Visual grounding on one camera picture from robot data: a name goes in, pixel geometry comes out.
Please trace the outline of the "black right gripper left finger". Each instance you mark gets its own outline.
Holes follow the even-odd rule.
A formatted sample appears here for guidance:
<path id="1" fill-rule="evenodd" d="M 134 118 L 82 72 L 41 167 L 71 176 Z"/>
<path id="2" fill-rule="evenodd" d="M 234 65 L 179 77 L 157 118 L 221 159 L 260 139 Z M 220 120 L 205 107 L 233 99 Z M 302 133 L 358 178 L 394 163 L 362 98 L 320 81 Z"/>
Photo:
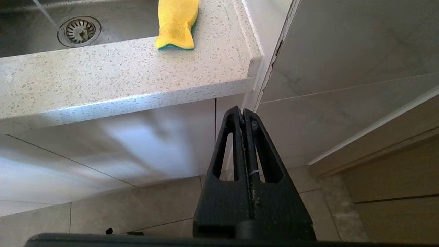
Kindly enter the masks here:
<path id="1" fill-rule="evenodd" d="M 248 168 L 237 106 L 226 111 L 193 217 L 193 237 L 234 238 L 237 226 L 252 216 Z M 227 138 L 233 142 L 233 180 L 221 180 Z"/>

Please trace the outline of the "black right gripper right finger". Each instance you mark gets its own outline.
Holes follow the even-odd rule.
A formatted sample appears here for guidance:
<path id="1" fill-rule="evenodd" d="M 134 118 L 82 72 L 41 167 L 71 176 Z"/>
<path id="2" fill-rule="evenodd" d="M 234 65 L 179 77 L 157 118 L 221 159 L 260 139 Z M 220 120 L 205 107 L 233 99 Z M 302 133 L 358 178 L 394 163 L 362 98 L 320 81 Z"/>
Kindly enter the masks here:
<path id="1" fill-rule="evenodd" d="M 244 110 L 246 158 L 254 218 L 311 223 L 311 217 L 260 117 Z"/>

